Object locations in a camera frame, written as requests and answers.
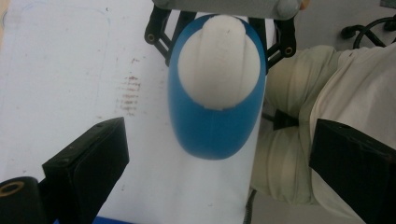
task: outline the white cap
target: white cap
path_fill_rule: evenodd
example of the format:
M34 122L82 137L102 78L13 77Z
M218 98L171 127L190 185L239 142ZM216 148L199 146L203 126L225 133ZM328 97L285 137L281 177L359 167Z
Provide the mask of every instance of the white cap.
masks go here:
M260 56L240 20L216 16L187 40L177 67L181 85L195 103L222 110L253 91Z

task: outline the gray floor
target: gray floor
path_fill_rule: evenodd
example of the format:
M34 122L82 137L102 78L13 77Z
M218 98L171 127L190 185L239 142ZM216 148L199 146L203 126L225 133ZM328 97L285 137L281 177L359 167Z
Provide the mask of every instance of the gray floor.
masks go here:
M371 21L396 14L393 8L380 7L379 0L312 0L307 10L295 19L298 49L316 45L330 45L337 50L351 49L353 39L343 40L340 31L349 25L367 25ZM373 31L386 44L396 36L382 31L378 25ZM363 47L372 47L363 39ZM356 220L335 217L320 206L292 206L258 194L254 204L253 224L358 224Z

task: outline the blue plastic casing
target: blue plastic casing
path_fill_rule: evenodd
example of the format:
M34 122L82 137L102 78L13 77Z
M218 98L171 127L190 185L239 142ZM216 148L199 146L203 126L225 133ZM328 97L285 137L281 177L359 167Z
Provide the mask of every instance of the blue plastic casing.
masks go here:
M248 23L241 21L260 56L260 76L255 88L233 108L212 110L195 103L181 85L177 62L186 41L213 16L203 16L191 22L177 39L169 65L168 100L171 122L181 146L193 156L223 160L246 143L254 128L262 107L266 63L259 36Z

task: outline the blue edge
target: blue edge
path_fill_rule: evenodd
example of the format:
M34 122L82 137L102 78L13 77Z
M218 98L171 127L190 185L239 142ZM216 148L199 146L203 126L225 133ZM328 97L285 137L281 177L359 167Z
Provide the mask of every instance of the blue edge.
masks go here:
M92 224L133 224L132 222L123 222L117 221L114 219L109 219L105 217L97 217Z

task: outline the wrinkled cloth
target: wrinkled cloth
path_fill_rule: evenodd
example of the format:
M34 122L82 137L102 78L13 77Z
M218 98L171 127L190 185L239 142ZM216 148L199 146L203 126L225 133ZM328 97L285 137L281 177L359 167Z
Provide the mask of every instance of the wrinkled cloth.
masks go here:
M356 213L309 166L316 120L345 123L396 148L396 45L336 52L318 46L284 59L267 76L266 99L299 127L260 132L251 187L291 204Z

